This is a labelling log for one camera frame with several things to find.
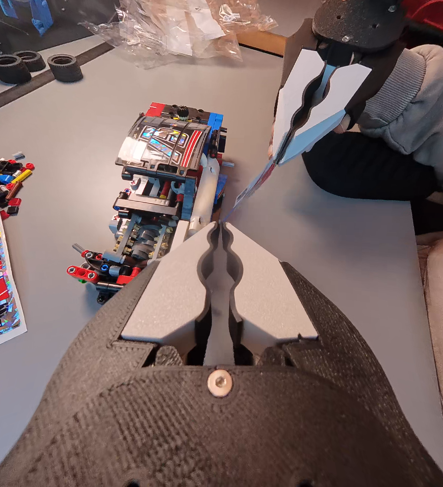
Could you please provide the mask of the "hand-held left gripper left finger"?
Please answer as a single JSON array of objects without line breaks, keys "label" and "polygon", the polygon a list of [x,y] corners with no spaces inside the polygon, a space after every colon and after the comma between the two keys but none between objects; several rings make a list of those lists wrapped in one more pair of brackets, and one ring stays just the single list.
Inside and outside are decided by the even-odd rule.
[{"label": "hand-held left gripper left finger", "polygon": [[203,362],[212,328],[212,273],[218,224],[211,222],[160,259],[122,339],[174,346],[188,362]]}]

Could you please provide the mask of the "black mesh pad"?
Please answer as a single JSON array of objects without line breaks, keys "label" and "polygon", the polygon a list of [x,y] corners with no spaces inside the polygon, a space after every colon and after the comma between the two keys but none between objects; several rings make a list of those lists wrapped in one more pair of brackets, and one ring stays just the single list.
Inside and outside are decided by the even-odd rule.
[{"label": "black mesh pad", "polygon": [[317,186],[345,198],[412,201],[440,189],[432,167],[359,132],[331,132],[302,159]]}]

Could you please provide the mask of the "black lego tire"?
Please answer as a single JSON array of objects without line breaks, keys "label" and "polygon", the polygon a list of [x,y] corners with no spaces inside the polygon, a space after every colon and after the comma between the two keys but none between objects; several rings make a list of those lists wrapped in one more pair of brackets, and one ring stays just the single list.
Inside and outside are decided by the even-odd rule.
[{"label": "black lego tire", "polygon": [[23,84],[31,81],[31,74],[20,57],[13,54],[1,54],[0,81],[6,84]]},{"label": "black lego tire", "polygon": [[21,50],[13,53],[20,58],[30,73],[40,72],[46,69],[46,63],[39,52],[32,50]]},{"label": "black lego tire", "polygon": [[78,60],[69,54],[54,54],[47,59],[50,71],[57,81],[74,83],[83,79]]}]

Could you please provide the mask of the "red chair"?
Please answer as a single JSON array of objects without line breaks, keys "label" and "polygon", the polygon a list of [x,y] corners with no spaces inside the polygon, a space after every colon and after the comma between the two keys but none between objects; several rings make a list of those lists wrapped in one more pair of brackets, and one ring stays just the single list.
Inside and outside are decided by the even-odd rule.
[{"label": "red chair", "polygon": [[409,43],[443,46],[443,1],[401,1],[408,22]]}]

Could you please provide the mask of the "clear plastic bags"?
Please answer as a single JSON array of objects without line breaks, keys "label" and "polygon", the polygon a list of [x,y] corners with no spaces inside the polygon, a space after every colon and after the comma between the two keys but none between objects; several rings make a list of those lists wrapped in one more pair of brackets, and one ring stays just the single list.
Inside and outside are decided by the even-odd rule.
[{"label": "clear plastic bags", "polygon": [[257,1],[114,1],[114,14],[81,15],[80,25],[145,69],[172,62],[242,61],[237,36],[278,26]]}]

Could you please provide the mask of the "pile of loose lego pieces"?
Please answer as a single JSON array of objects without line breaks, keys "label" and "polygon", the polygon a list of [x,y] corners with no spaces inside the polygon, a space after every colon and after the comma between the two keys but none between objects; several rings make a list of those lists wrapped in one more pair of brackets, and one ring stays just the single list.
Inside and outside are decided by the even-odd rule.
[{"label": "pile of loose lego pieces", "polygon": [[17,216],[22,204],[19,196],[24,182],[29,179],[35,165],[26,160],[26,155],[18,151],[11,158],[0,158],[0,217],[6,220]]}]

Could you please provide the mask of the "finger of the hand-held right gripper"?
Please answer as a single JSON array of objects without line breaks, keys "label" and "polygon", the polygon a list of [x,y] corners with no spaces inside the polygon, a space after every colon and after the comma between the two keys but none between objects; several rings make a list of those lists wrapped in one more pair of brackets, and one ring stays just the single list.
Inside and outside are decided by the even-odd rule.
[{"label": "finger of the hand-held right gripper", "polygon": [[322,137],[336,128],[346,115],[346,106],[371,72],[364,65],[342,66],[330,76],[326,97],[310,110],[304,125],[291,137],[279,165],[308,151]]},{"label": "finger of the hand-held right gripper", "polygon": [[282,88],[279,89],[273,131],[273,162],[282,161],[294,132],[295,120],[310,105],[319,88],[326,63],[316,51],[302,49]]}]

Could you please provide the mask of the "lego race car model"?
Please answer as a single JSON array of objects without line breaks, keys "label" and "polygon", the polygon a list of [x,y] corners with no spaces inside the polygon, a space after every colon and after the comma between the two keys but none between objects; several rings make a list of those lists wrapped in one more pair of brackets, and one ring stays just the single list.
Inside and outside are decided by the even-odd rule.
[{"label": "lego race car model", "polygon": [[91,284],[105,304],[142,271],[216,220],[227,176],[223,114],[153,102],[140,113],[116,165],[129,186],[115,199],[109,229],[115,243],[96,252],[77,250],[84,262],[67,274]]}]

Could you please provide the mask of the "peeled holographic sticker strip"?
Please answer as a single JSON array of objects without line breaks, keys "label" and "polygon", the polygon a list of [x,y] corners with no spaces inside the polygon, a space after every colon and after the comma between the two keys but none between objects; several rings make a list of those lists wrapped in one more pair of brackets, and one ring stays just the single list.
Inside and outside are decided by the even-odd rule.
[{"label": "peeled holographic sticker strip", "polygon": [[263,168],[261,173],[259,173],[249,184],[246,188],[237,196],[235,199],[234,205],[229,213],[225,216],[222,222],[227,222],[228,218],[231,214],[242,204],[242,202],[246,199],[249,199],[271,176],[274,169],[278,166],[275,162],[268,162],[267,165]]}]

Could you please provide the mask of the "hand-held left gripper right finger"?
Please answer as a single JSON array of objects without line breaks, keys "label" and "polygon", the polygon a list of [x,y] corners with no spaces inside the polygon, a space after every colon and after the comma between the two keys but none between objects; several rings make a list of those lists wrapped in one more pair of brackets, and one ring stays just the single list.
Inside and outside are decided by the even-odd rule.
[{"label": "hand-held left gripper right finger", "polygon": [[317,339],[283,263],[230,223],[222,225],[229,297],[229,332],[236,362],[253,362],[273,346]]}]

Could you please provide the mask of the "black lego set box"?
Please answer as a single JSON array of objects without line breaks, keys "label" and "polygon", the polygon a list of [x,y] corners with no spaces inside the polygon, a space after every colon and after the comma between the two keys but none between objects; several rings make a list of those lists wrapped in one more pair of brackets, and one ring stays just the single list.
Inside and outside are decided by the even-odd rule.
[{"label": "black lego set box", "polygon": [[0,54],[49,49],[91,36],[83,23],[116,21],[120,1],[0,1]]}]

